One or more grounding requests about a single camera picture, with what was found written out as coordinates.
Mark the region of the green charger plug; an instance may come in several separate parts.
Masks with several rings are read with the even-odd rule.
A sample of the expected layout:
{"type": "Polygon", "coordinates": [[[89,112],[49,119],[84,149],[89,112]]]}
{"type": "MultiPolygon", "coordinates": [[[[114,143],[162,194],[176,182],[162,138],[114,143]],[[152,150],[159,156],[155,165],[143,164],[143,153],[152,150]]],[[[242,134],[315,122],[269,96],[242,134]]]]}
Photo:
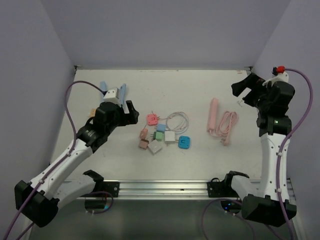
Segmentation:
{"type": "Polygon", "coordinates": [[[164,138],[164,133],[163,132],[160,132],[160,131],[154,131],[150,137],[153,139],[153,140],[156,140],[158,142],[161,142],[164,138]]]}

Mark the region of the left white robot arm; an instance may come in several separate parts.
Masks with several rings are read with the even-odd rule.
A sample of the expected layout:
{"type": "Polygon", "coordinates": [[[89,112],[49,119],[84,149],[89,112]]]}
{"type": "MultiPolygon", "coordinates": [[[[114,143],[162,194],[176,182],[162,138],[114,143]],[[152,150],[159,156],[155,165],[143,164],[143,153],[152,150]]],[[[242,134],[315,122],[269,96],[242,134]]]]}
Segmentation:
{"type": "Polygon", "coordinates": [[[107,142],[115,128],[138,123],[139,112],[132,101],[126,101],[126,105],[128,113],[117,104],[102,102],[58,159],[29,182],[18,182],[14,187],[18,212],[42,228],[60,209],[81,196],[109,196],[104,190],[104,178],[93,170],[87,170],[76,180],[65,180],[107,142]]]}

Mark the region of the red pink charger plug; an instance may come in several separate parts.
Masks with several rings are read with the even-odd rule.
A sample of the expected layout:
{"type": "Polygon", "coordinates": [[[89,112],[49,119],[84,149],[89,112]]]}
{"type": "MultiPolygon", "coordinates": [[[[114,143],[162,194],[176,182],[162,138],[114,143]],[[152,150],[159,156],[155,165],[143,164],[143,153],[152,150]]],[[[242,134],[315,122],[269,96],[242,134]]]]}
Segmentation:
{"type": "Polygon", "coordinates": [[[151,113],[146,116],[146,123],[148,126],[156,126],[159,123],[157,114],[151,113]]]}

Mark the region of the tan cube adapter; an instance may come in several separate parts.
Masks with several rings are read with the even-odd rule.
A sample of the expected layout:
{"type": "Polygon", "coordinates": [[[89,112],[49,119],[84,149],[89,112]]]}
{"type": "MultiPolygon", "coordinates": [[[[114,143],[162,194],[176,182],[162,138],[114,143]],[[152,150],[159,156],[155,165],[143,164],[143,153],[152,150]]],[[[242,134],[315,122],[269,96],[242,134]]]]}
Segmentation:
{"type": "Polygon", "coordinates": [[[141,139],[141,140],[139,141],[138,147],[139,147],[140,149],[146,150],[146,149],[148,148],[148,145],[149,145],[149,141],[148,141],[147,139],[141,139]]]}

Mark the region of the blue power strip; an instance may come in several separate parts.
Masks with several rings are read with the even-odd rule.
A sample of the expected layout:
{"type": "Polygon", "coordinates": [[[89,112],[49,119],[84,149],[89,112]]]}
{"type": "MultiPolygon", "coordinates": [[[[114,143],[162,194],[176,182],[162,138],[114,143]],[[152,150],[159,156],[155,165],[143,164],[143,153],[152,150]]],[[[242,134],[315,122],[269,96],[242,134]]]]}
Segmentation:
{"type": "Polygon", "coordinates": [[[102,90],[102,94],[105,95],[108,91],[107,83],[105,81],[100,82],[100,89],[102,90]]]}

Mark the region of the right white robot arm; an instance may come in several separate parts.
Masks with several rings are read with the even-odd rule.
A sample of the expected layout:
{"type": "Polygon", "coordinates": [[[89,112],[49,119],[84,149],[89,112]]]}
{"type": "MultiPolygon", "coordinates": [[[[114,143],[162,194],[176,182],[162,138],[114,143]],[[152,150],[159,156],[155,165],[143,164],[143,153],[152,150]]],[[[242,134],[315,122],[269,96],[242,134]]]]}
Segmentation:
{"type": "Polygon", "coordinates": [[[245,220],[282,226],[296,216],[297,207],[290,203],[287,189],[287,150],[292,121],[286,115],[295,88],[288,76],[280,73],[264,80],[251,73],[231,86],[238,97],[246,88],[245,104],[258,110],[256,124],[262,148],[262,168],[259,186],[254,186],[247,174],[230,171],[225,176],[223,192],[241,199],[241,215],[245,220]]]}

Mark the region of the tan cube socket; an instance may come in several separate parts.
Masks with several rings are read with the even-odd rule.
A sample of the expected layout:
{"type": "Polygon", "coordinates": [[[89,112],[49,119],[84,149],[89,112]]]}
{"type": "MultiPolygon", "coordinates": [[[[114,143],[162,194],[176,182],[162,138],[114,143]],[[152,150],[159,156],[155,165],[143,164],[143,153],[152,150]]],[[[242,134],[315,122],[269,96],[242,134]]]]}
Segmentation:
{"type": "Polygon", "coordinates": [[[96,114],[96,109],[95,108],[93,108],[91,111],[90,111],[90,114],[89,114],[89,118],[91,118],[91,117],[94,117],[95,116],[95,114],[96,114]]]}

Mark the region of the white cube charger plug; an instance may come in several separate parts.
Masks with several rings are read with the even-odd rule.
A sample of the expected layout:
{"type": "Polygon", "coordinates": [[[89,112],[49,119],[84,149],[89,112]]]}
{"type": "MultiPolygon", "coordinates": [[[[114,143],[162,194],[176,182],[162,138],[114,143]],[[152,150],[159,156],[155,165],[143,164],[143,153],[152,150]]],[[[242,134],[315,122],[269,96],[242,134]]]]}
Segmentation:
{"type": "Polygon", "coordinates": [[[172,145],[176,143],[176,133],[174,131],[167,130],[164,132],[164,142],[165,144],[172,145]]]}

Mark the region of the blue round plug adapter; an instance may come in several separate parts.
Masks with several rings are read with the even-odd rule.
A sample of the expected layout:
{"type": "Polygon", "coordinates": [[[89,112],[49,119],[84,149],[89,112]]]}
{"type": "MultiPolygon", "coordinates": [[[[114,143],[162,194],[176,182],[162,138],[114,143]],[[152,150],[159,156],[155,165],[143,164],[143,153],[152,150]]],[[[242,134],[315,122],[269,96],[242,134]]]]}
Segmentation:
{"type": "Polygon", "coordinates": [[[177,140],[177,145],[180,149],[188,150],[191,146],[191,138],[189,136],[181,135],[177,140]]]}

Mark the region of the light blue charger plug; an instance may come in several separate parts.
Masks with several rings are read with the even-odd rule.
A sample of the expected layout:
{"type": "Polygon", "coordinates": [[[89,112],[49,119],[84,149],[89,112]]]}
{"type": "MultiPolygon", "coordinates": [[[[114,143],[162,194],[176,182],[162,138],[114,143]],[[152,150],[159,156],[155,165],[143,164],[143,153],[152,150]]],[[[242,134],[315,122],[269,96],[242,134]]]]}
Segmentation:
{"type": "Polygon", "coordinates": [[[156,126],[156,131],[160,133],[164,133],[166,131],[167,126],[162,123],[158,123],[156,126]]]}

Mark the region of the pink power strip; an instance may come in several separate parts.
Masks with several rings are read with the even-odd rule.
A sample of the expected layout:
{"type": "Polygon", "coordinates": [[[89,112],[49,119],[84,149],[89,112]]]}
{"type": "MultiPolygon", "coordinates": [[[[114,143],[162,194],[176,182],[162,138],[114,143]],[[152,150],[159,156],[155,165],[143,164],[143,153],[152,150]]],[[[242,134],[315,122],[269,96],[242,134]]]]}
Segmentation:
{"type": "Polygon", "coordinates": [[[206,130],[209,133],[216,128],[218,104],[219,104],[219,101],[217,98],[213,98],[210,102],[207,127],[206,127],[206,130]]]}

